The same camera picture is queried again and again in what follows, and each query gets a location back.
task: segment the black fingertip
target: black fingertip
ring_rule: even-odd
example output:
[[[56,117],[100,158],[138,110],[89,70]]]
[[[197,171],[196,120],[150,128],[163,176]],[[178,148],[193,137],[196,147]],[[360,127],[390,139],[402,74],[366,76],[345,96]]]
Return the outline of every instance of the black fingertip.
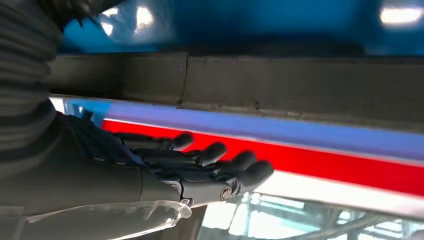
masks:
[[[215,142],[201,152],[198,164],[207,166],[216,163],[227,152],[226,146],[221,142]]]
[[[172,147],[176,151],[182,151],[188,148],[193,142],[194,137],[189,133],[183,133],[172,140]]]
[[[239,175],[239,180],[250,190],[257,188],[274,173],[270,162],[262,160],[252,164]]]
[[[157,140],[157,149],[162,150],[172,150],[173,141],[169,138],[158,138]]]
[[[231,162],[237,170],[244,171],[256,163],[256,155],[251,151],[244,151],[233,158]]]

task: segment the black robotic finger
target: black robotic finger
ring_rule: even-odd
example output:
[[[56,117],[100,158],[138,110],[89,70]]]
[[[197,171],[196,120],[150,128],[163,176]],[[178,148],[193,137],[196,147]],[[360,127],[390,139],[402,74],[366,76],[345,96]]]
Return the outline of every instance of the black robotic finger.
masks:
[[[193,142],[194,138],[189,133],[183,133],[172,139],[172,149],[175,151],[183,151],[188,148]]]
[[[230,166],[232,171],[245,171],[254,163],[256,163],[255,154],[251,151],[244,151],[232,159]]]
[[[240,171],[236,178],[241,185],[241,192],[255,190],[274,173],[273,166],[268,161],[258,161],[245,171]]]
[[[161,149],[181,151],[193,143],[193,137],[183,133],[174,139],[167,137],[153,138],[133,133],[114,133],[113,136],[130,149]]]
[[[185,156],[181,151],[138,148],[132,149],[131,152],[143,159],[147,164],[162,164],[167,166],[167,168],[175,168],[175,166],[180,165],[184,168],[187,164],[193,166],[195,164],[193,158]]]
[[[198,156],[195,157],[197,165],[202,167],[216,163],[225,153],[227,148],[224,144],[216,142],[205,150],[199,152]]]
[[[201,150],[191,150],[186,152],[184,155],[188,158],[196,159],[201,152],[202,152]]]

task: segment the prosthetic forearm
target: prosthetic forearm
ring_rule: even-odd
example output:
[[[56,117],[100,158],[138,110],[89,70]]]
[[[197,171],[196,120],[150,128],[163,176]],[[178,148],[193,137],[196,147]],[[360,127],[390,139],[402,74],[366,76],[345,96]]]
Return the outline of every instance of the prosthetic forearm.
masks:
[[[43,84],[45,62],[71,19],[110,3],[0,2],[0,240],[145,234],[189,217],[189,207],[251,191],[273,172],[249,152],[217,162],[225,153],[219,143],[182,153],[189,135],[112,135],[55,112]]]

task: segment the glass window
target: glass window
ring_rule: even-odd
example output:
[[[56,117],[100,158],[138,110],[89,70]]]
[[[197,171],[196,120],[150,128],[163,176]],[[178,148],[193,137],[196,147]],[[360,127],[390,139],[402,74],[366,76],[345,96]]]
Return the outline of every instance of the glass window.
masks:
[[[424,240],[424,222],[246,193],[207,207],[198,240]]]

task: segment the sleeve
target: sleeve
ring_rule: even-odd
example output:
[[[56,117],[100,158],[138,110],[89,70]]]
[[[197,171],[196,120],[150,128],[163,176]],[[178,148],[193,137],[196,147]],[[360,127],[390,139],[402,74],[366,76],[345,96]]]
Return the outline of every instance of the sleeve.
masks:
[[[44,79],[61,41],[37,1],[0,1],[0,178],[37,164],[57,142]]]

